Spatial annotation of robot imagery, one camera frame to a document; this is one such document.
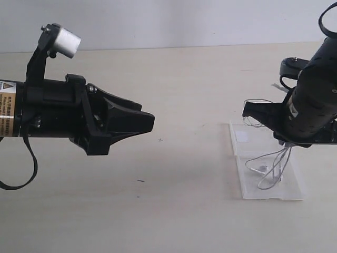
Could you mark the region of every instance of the table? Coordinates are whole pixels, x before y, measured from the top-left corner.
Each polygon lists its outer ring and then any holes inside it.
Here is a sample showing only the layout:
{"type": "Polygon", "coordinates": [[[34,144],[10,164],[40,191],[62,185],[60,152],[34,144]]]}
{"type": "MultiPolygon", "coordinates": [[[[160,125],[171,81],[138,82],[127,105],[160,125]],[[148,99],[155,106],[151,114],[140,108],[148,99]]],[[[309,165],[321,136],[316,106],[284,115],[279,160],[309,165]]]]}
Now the table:
{"type": "MultiPolygon", "coordinates": [[[[48,60],[46,78],[83,75],[140,102],[156,116],[154,130],[116,143],[105,157],[87,157],[65,139],[32,139],[37,178],[0,191],[0,251],[335,251],[336,147],[294,150],[306,200],[250,201],[241,198],[228,132],[245,99],[283,100],[272,84],[284,58],[310,59],[319,46],[83,51],[48,60]]],[[[0,54],[0,77],[24,80],[30,57],[0,54]]],[[[29,178],[21,139],[5,139],[0,155],[0,180],[29,178]]]]}

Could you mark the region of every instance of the transparent plastic case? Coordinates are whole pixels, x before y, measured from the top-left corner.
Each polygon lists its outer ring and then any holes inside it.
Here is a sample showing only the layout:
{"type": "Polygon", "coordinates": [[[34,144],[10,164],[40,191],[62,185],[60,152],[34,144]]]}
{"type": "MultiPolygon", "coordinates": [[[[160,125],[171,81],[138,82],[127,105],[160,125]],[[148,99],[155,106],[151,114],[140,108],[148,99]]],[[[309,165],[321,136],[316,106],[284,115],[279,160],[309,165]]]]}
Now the transparent plastic case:
{"type": "MultiPolygon", "coordinates": [[[[236,156],[237,169],[244,199],[281,199],[281,200],[303,200],[305,197],[303,191],[303,182],[295,164],[294,153],[291,153],[288,163],[284,168],[281,181],[269,190],[261,190],[257,187],[262,180],[263,175],[252,171],[268,172],[271,170],[277,154],[259,158],[249,162],[247,160],[259,156],[282,150],[284,146],[279,145],[278,140],[273,137],[273,132],[267,128],[255,128],[243,123],[230,123],[231,139],[233,144],[234,155],[236,156]]],[[[281,167],[285,164],[286,159],[276,167],[275,173],[270,173],[261,183],[261,187],[266,188],[275,182],[279,175],[281,167]]]]}

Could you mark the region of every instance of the black strap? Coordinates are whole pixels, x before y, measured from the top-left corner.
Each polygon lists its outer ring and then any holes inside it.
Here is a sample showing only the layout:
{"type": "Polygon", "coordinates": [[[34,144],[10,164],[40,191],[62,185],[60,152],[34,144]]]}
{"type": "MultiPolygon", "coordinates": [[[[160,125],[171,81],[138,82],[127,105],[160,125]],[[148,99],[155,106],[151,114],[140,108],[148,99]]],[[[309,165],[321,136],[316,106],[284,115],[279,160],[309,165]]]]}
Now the black strap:
{"type": "Polygon", "coordinates": [[[337,33],[336,32],[331,32],[329,29],[326,29],[326,27],[323,25],[323,16],[332,8],[337,7],[337,2],[330,5],[320,16],[318,19],[318,26],[320,27],[321,31],[329,38],[337,38],[337,33]]]}
{"type": "Polygon", "coordinates": [[[0,181],[0,188],[1,189],[4,189],[4,190],[8,190],[8,191],[14,191],[14,190],[18,190],[18,189],[21,189],[23,187],[25,187],[26,185],[28,185],[29,183],[31,183],[34,178],[36,177],[37,175],[37,159],[36,159],[36,156],[31,148],[31,144],[29,143],[29,139],[28,139],[28,126],[26,128],[26,134],[22,137],[24,143],[26,144],[26,147],[28,148],[29,152],[31,153],[32,155],[32,158],[33,158],[33,162],[34,162],[34,171],[33,171],[33,174],[31,176],[31,178],[23,185],[21,186],[9,186],[7,184],[5,184],[4,182],[0,181]]]}

